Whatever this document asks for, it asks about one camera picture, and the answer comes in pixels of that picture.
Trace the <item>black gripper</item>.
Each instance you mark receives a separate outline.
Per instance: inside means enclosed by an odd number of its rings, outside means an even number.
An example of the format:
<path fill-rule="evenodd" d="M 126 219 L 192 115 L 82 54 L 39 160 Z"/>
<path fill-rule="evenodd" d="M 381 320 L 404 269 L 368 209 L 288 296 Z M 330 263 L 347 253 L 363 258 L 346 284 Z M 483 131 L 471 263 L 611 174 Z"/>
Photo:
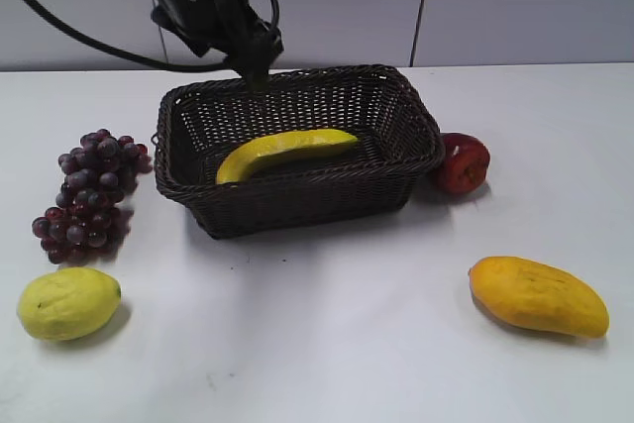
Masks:
<path fill-rule="evenodd" d="M 155 0 L 151 18 L 173 33 L 198 57 L 215 50 L 225 58 L 215 64 L 179 66 L 178 71 L 230 69 L 250 91 L 268 86 L 269 69 L 283 52 L 278 0 L 269 0 L 271 19 L 263 20 L 249 0 Z"/>

